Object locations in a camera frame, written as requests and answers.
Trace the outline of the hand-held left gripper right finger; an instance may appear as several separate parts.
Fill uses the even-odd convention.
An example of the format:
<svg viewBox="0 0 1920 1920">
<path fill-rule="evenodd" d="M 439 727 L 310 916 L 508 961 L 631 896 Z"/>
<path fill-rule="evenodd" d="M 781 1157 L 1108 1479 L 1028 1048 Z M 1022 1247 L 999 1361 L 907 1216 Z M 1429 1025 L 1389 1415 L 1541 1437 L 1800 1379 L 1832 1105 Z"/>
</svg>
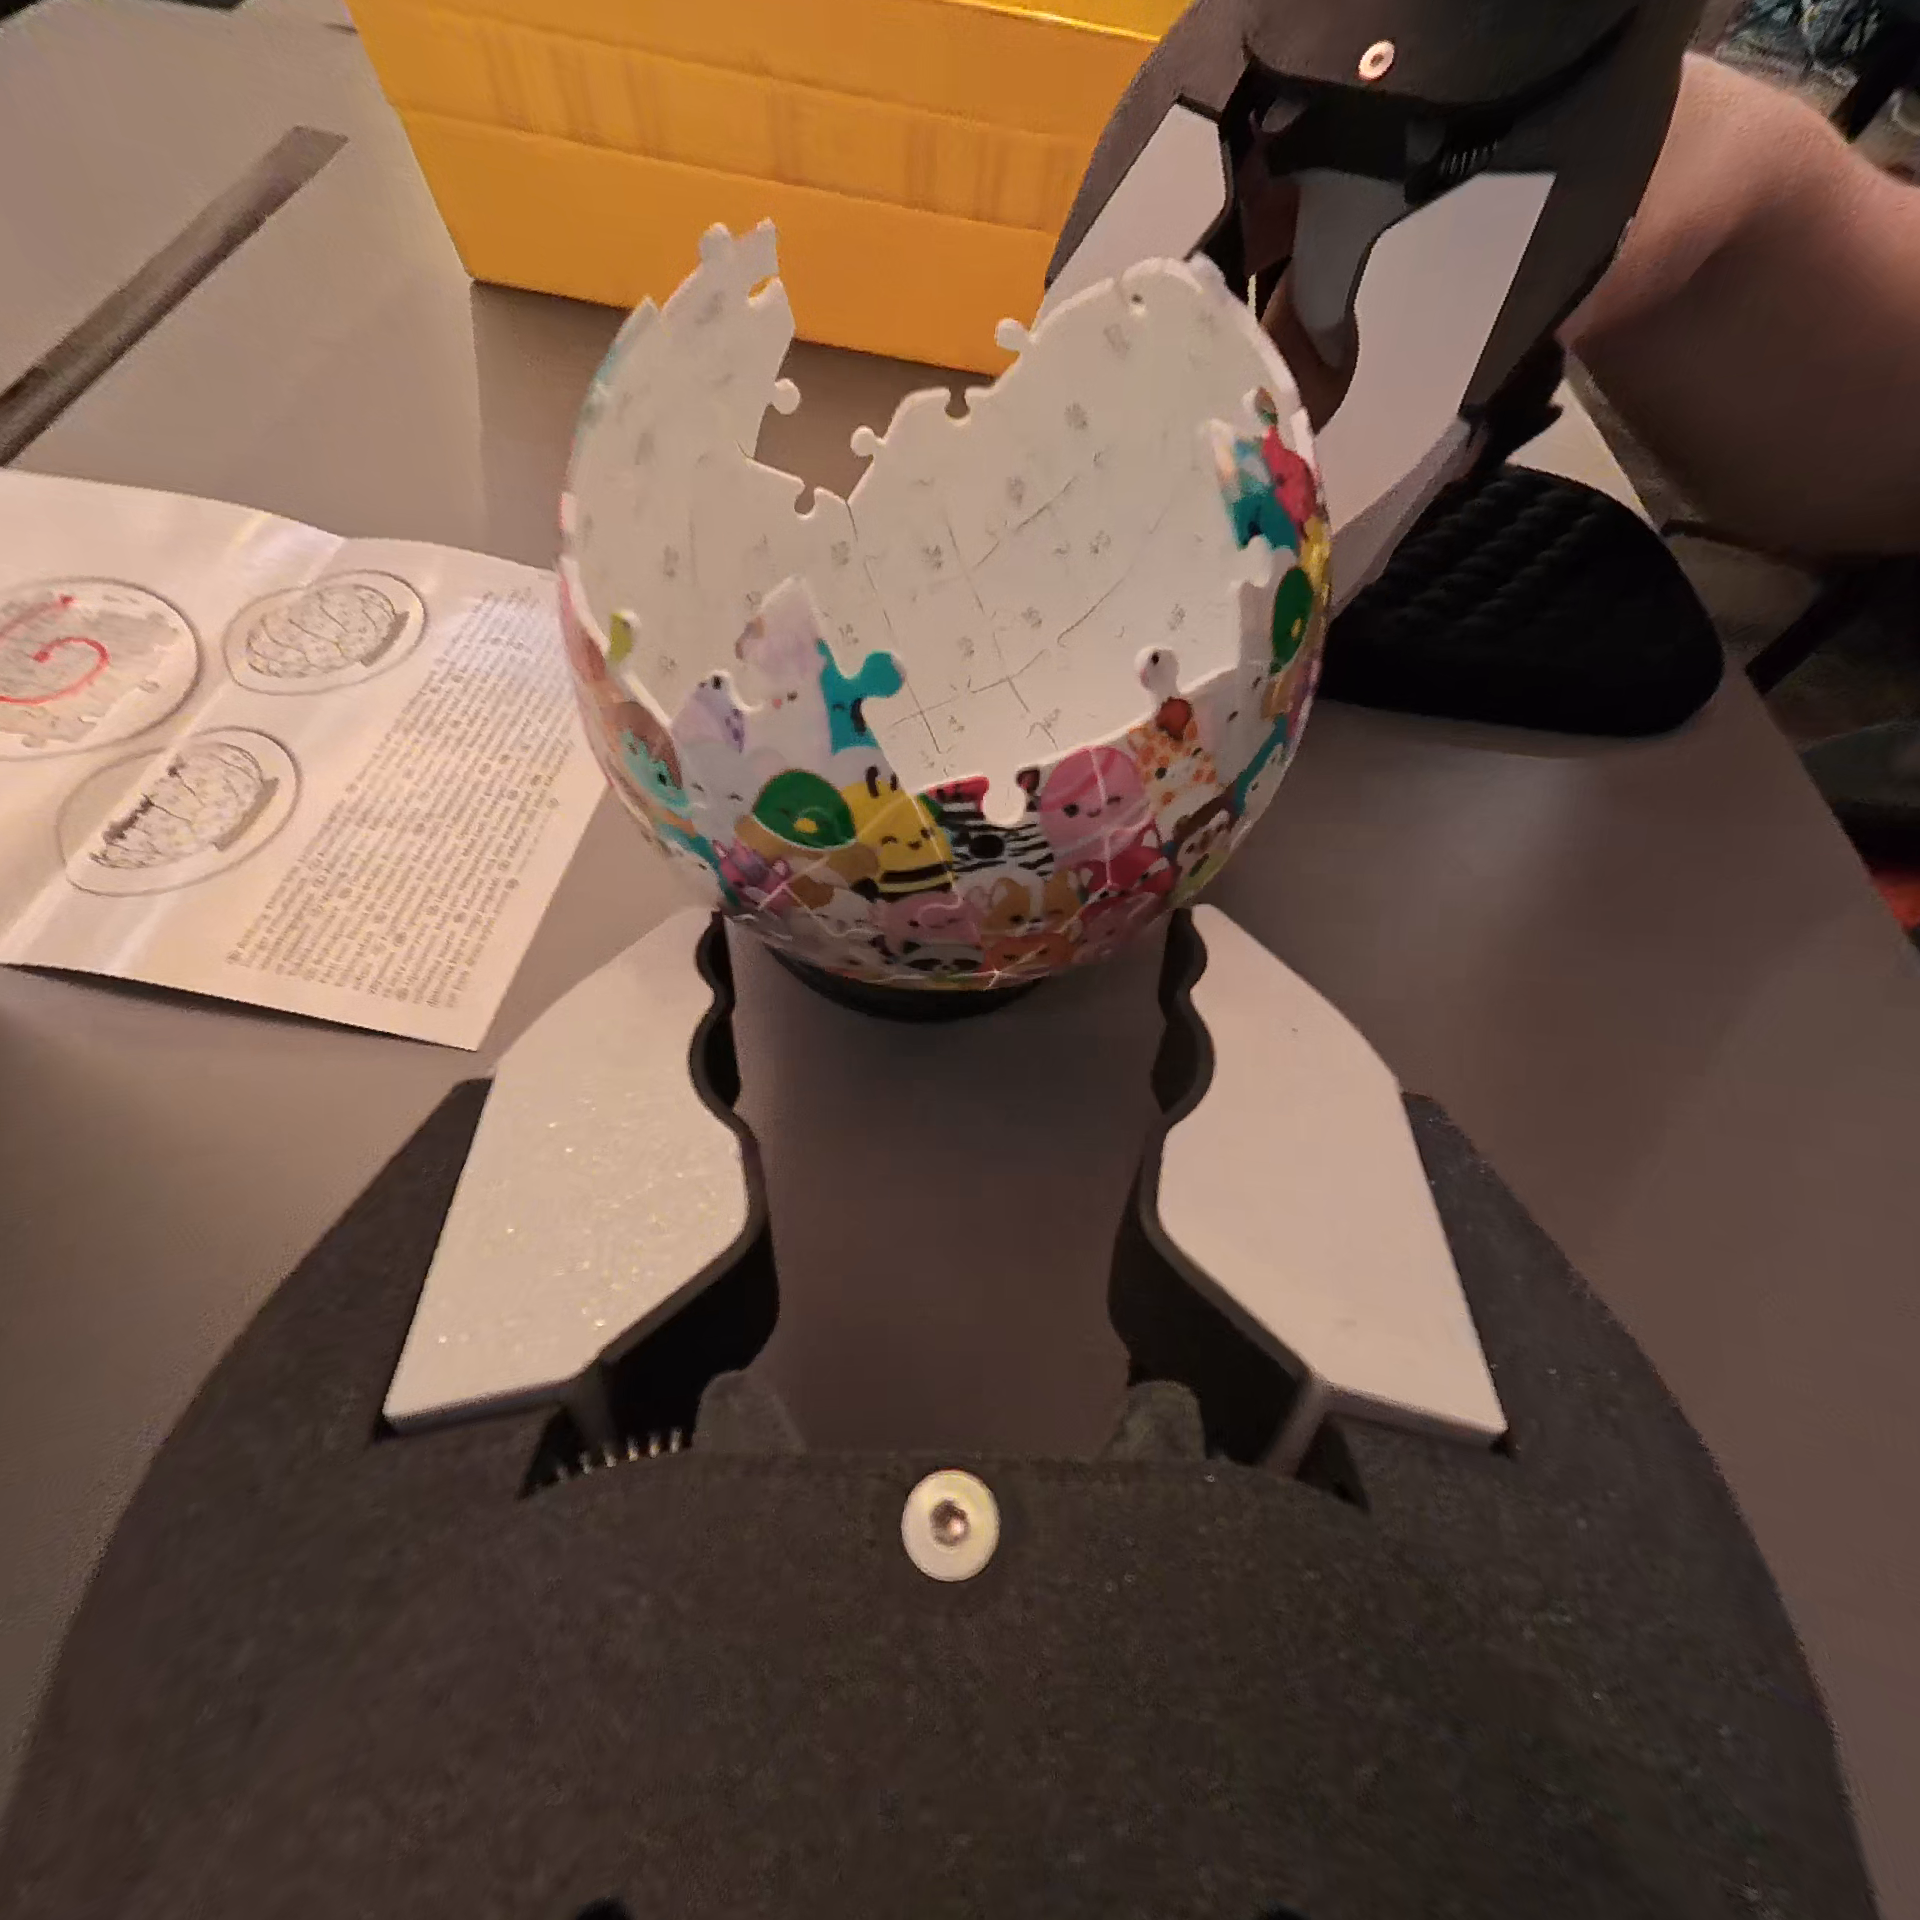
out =
<svg viewBox="0 0 1920 1920">
<path fill-rule="evenodd" d="M 1304 1471 L 1337 1425 L 1471 1453 L 1507 1415 L 1401 1081 L 1213 905 L 1175 914 L 1118 1231 L 1119 1435 Z"/>
</svg>

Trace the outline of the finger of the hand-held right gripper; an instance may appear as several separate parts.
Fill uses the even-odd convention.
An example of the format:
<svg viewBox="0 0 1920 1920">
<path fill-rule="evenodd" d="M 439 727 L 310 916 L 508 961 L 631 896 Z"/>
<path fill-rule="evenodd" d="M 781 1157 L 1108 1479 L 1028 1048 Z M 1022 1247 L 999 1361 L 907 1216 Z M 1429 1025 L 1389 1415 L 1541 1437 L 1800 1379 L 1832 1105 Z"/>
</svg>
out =
<svg viewBox="0 0 1920 1920">
<path fill-rule="evenodd" d="M 1304 173 L 1304 329 L 1350 343 L 1315 450 L 1337 530 L 1399 530 L 1464 445 L 1471 375 L 1552 192 L 1552 173 L 1471 177 L 1413 209 L 1399 183 Z"/>
<path fill-rule="evenodd" d="M 1103 125 L 1054 249 L 1054 289 L 1085 290 L 1151 258 L 1209 258 L 1241 290 L 1238 160 L 1257 103 L 1128 91 Z"/>
</svg>

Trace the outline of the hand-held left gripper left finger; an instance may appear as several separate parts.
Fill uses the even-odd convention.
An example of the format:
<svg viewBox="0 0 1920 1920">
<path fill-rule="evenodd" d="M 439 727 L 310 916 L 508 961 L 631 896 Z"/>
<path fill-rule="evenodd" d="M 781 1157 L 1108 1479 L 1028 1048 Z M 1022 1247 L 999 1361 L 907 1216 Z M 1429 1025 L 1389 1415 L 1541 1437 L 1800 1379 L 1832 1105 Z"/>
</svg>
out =
<svg viewBox="0 0 1920 1920">
<path fill-rule="evenodd" d="M 728 937 L 689 907 L 501 1055 L 385 1426 L 547 1409 L 583 1444 L 693 1441 L 779 1313 L 732 1015 Z"/>
</svg>

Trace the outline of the colourful puzzle ball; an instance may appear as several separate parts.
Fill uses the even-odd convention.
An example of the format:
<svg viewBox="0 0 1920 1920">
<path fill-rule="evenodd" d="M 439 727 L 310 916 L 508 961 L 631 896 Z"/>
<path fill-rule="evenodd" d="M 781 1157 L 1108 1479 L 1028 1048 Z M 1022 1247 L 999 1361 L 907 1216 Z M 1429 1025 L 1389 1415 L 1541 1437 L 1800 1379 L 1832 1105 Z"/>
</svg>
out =
<svg viewBox="0 0 1920 1920">
<path fill-rule="evenodd" d="M 759 456 L 792 339 L 777 229 L 712 226 L 590 385 L 557 584 L 609 787 L 733 928 L 831 971 L 1112 959 L 1304 730 L 1333 540 L 1292 371 L 1212 261 L 1151 258 L 862 426 L 838 496 Z"/>
</svg>

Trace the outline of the person's right forearm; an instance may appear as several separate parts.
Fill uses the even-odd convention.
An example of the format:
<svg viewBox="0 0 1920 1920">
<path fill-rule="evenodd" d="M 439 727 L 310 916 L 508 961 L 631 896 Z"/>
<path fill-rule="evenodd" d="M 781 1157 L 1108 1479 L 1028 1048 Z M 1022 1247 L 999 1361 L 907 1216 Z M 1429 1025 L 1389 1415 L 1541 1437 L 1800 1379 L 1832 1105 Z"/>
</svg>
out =
<svg viewBox="0 0 1920 1920">
<path fill-rule="evenodd" d="M 1684 56 L 1641 207 L 1558 343 L 1720 530 L 1916 555 L 1916 186 L 1787 91 Z"/>
</svg>

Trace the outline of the black ball stand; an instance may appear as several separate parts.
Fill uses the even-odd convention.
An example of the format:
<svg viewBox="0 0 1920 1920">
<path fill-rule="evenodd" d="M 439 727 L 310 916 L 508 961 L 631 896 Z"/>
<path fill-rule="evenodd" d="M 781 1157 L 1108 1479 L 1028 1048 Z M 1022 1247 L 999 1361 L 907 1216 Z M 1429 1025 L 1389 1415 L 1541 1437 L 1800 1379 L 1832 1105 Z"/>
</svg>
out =
<svg viewBox="0 0 1920 1920">
<path fill-rule="evenodd" d="M 868 951 L 876 968 L 852 973 L 831 971 L 792 949 L 771 947 L 771 956 L 815 999 L 894 1025 L 950 1025 L 995 1015 L 1048 983 L 1044 968 L 992 968 L 985 951 L 959 944 Z"/>
</svg>

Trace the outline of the yellow cardboard box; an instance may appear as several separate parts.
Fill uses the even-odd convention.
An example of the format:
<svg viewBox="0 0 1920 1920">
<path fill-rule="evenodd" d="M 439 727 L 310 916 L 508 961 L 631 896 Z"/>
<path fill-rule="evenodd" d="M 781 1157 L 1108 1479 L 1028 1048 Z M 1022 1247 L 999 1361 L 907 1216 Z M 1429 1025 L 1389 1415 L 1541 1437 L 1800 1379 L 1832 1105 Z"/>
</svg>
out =
<svg viewBox="0 0 1920 1920">
<path fill-rule="evenodd" d="M 1177 3 L 350 3 L 473 281 L 631 308 L 771 223 L 797 337 L 995 375 Z"/>
</svg>

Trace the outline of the white instruction leaflet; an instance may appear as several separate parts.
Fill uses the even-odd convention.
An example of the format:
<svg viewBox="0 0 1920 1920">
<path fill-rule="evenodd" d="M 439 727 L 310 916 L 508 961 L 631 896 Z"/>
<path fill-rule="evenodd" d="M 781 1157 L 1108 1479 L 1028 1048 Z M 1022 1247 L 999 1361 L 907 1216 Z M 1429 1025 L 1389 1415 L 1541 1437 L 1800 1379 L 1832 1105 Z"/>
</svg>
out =
<svg viewBox="0 0 1920 1920">
<path fill-rule="evenodd" d="M 1 961 L 479 1050 L 580 843 L 543 570 L 1 476 Z"/>
</svg>

